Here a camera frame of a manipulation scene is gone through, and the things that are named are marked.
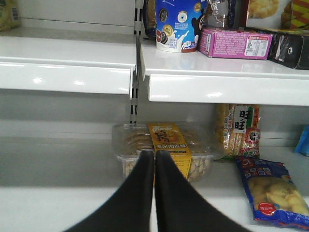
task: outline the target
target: white shelf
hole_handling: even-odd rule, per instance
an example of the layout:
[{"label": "white shelf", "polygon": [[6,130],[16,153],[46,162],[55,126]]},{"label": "white shelf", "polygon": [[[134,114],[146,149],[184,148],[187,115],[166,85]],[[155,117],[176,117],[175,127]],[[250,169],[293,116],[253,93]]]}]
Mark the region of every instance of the white shelf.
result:
[{"label": "white shelf", "polygon": [[130,94],[134,35],[16,28],[0,34],[0,88]]},{"label": "white shelf", "polygon": [[[0,145],[1,232],[64,231],[106,202],[124,180],[110,138],[1,138]],[[309,158],[286,147],[261,147],[261,154],[285,163],[309,203]],[[278,231],[253,220],[235,164],[214,163],[193,186],[218,210],[253,232]],[[154,199],[151,217],[155,232]]]},{"label": "white shelf", "polygon": [[309,70],[269,60],[208,58],[172,53],[141,40],[141,70],[156,102],[309,105]]}]

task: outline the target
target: red logo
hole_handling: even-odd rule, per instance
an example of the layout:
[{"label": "red logo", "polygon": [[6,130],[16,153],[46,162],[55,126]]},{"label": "red logo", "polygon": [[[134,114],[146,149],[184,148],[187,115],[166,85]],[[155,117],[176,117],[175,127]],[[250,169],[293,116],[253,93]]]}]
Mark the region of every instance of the red logo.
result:
[{"label": "red logo", "polygon": [[243,167],[246,167],[246,166],[248,166],[250,164],[251,164],[251,161],[249,159],[243,159],[242,160],[242,166]]},{"label": "red logo", "polygon": [[158,41],[158,43],[161,42],[161,40],[162,40],[161,32],[159,30],[156,30],[155,33],[156,33],[156,40]]},{"label": "red logo", "polygon": [[261,211],[262,214],[267,216],[271,216],[276,211],[276,207],[268,202],[261,202],[259,203],[258,210]]}]

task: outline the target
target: want want snack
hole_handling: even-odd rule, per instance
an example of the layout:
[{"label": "want want snack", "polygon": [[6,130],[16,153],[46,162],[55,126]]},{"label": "want want snack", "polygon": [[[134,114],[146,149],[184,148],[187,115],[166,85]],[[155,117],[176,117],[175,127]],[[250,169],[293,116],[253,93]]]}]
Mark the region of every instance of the want want snack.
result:
[{"label": "want want snack", "polygon": [[283,163],[237,159],[254,220],[309,230],[309,207]]}]

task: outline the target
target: black box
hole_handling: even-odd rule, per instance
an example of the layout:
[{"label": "black box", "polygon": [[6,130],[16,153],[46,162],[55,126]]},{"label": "black box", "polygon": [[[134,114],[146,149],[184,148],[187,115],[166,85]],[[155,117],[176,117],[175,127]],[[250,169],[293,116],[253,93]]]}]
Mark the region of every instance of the black box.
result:
[{"label": "black box", "polygon": [[254,30],[273,35],[269,60],[289,68],[309,70],[309,34],[301,30]]}]

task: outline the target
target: pink box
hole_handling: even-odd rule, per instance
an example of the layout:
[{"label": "pink box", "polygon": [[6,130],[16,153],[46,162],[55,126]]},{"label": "pink box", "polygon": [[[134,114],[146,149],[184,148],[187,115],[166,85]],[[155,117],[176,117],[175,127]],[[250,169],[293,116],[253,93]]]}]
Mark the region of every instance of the pink box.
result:
[{"label": "pink box", "polygon": [[204,28],[198,50],[208,57],[267,59],[272,35]]}]

